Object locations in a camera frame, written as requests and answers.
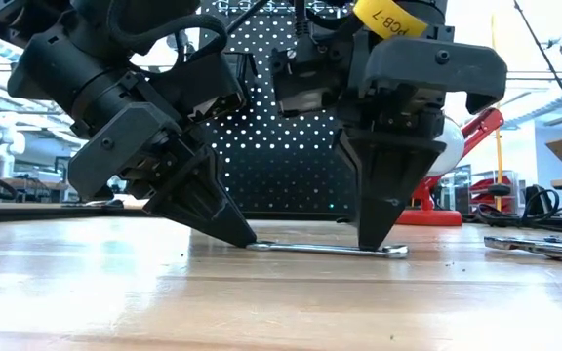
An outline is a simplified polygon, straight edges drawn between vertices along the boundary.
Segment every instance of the screw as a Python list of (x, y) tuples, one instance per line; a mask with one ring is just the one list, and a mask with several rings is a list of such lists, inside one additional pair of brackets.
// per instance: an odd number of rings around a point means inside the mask
[(439, 64), (446, 64), (450, 60), (450, 53), (445, 50), (440, 50), (435, 55), (435, 61)]
[(114, 141), (109, 137), (105, 137), (101, 141), (101, 147), (104, 148), (105, 150), (111, 150), (114, 148)]

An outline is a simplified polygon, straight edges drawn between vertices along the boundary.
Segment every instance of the white robot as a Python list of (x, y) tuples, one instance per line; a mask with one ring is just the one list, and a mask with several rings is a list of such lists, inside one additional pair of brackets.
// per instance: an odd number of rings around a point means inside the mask
[(0, 113), (0, 179), (14, 176), (15, 156), (25, 152), (25, 136), (17, 130), (16, 113)]

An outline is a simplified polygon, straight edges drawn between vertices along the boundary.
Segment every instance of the pegboard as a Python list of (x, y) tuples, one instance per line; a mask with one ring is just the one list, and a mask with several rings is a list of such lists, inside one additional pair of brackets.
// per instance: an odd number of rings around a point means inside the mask
[[(230, 35), (228, 52), (255, 56), (258, 79), (245, 113), (206, 122), (208, 142), (224, 160), (223, 183), (244, 213), (354, 214), (354, 175), (331, 149), (331, 111), (293, 119), (277, 115), (267, 57), (294, 47), (292, 9), (272, 1)], [(203, 1), (202, 13), (229, 24), (250, 1)], [(317, 12), (339, 11), (311, 4)], [(201, 45), (214, 34), (202, 31)]]

